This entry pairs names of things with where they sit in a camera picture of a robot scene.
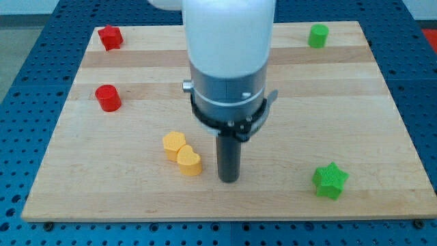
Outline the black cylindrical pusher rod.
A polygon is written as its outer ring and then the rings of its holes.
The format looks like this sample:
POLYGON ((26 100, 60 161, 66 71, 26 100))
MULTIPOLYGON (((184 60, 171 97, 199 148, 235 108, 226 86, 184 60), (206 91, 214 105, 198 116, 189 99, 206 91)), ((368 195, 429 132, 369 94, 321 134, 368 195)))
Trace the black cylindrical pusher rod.
POLYGON ((237 181, 240 176, 241 143, 234 137, 216 138, 218 176, 223 182, 237 181))

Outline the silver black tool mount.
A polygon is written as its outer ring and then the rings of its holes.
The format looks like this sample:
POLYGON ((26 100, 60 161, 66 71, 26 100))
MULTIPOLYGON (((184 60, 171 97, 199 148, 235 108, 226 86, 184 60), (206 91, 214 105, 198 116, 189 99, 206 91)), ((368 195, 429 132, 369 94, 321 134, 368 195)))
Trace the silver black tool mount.
POLYGON ((191 80, 183 82, 191 95, 195 117, 212 134, 247 142, 266 122, 278 91, 265 95, 267 65, 240 77, 214 77, 190 65, 191 80))

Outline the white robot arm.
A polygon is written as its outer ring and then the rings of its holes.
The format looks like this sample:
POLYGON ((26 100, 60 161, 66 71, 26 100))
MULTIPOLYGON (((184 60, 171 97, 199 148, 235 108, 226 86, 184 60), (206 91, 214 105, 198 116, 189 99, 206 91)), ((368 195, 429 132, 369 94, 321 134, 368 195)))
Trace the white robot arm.
POLYGON ((241 145, 264 125, 276 90, 266 90, 274 0, 149 0, 180 11, 191 77, 182 84, 192 112, 216 137, 218 176, 240 176, 241 145))

